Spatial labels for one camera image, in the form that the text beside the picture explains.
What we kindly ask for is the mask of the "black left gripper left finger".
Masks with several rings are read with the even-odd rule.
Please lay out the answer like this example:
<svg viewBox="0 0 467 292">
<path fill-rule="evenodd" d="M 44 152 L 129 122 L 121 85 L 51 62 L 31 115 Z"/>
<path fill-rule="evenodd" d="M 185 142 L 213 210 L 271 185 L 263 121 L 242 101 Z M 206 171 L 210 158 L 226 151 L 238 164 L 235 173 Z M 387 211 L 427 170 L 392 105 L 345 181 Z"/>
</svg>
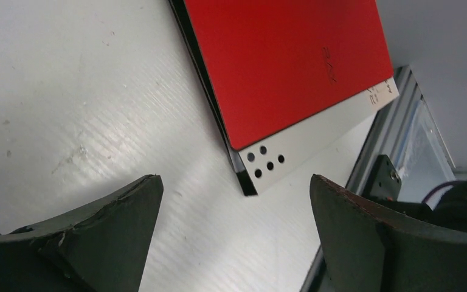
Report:
<svg viewBox="0 0 467 292">
<path fill-rule="evenodd" d="M 163 191 L 160 176 L 146 175 L 0 234 L 0 291 L 137 291 Z"/>
</svg>

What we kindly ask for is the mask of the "red notebook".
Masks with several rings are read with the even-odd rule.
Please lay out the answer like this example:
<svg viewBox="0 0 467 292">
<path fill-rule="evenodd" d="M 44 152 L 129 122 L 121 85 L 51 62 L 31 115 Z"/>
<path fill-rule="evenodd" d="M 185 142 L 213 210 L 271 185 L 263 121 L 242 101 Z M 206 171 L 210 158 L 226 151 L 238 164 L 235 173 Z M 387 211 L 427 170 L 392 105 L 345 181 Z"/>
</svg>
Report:
<svg viewBox="0 0 467 292">
<path fill-rule="evenodd" d="M 375 1 L 171 1 L 235 174 L 239 151 L 393 77 Z"/>
</svg>

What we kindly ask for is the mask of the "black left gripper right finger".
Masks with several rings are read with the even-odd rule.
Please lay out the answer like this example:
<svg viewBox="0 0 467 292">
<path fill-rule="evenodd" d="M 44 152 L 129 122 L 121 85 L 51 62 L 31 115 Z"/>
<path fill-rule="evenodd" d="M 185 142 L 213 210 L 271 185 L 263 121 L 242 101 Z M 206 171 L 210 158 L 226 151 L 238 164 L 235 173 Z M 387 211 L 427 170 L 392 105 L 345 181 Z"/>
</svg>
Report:
<svg viewBox="0 0 467 292">
<path fill-rule="evenodd" d="M 321 175 L 310 200 L 336 291 L 467 291 L 467 232 L 417 220 Z"/>
</svg>

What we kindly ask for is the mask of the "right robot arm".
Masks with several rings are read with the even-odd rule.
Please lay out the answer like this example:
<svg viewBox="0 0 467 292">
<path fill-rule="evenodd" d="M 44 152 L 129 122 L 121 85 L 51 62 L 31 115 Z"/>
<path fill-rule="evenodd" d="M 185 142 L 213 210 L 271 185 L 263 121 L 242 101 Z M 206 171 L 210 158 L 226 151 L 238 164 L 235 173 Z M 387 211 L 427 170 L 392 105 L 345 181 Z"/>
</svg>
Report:
<svg viewBox="0 0 467 292">
<path fill-rule="evenodd" d="M 378 155 L 362 197 L 417 220 L 467 232 L 467 180 L 444 182 L 419 203 L 398 201 L 402 180 L 387 155 Z"/>
</svg>

